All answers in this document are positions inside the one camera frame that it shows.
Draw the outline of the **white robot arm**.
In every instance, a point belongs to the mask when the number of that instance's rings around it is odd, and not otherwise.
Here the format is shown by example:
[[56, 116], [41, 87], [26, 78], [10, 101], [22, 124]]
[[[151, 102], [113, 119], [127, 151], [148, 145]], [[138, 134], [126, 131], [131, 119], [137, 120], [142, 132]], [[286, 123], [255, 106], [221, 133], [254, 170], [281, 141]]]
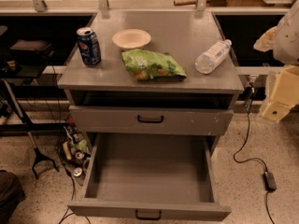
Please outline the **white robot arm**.
[[275, 123], [284, 119], [299, 103], [299, 1], [295, 1], [278, 25], [267, 30], [253, 45], [273, 56], [284, 67], [275, 75], [261, 117]]

